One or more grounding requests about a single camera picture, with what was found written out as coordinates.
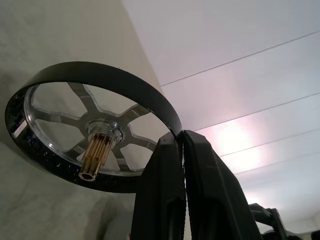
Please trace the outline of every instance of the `ceiling panel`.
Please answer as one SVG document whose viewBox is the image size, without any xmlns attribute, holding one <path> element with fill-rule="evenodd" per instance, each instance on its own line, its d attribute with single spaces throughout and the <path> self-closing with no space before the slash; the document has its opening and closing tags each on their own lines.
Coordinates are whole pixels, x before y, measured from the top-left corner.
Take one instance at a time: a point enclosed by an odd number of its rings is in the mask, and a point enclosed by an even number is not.
<svg viewBox="0 0 320 240">
<path fill-rule="evenodd" d="M 318 0 L 124 0 L 164 85 L 320 29 Z"/>
<path fill-rule="evenodd" d="M 320 94 L 196 131 L 219 156 L 320 128 Z"/>
<path fill-rule="evenodd" d="M 320 92 L 320 33 L 163 86 L 197 130 Z"/>
<path fill-rule="evenodd" d="M 249 148 L 221 159 L 234 173 L 320 153 L 320 129 Z"/>
<path fill-rule="evenodd" d="M 320 211 L 320 154 L 285 161 L 236 175 L 249 204 L 277 208 L 284 221 Z"/>
</svg>

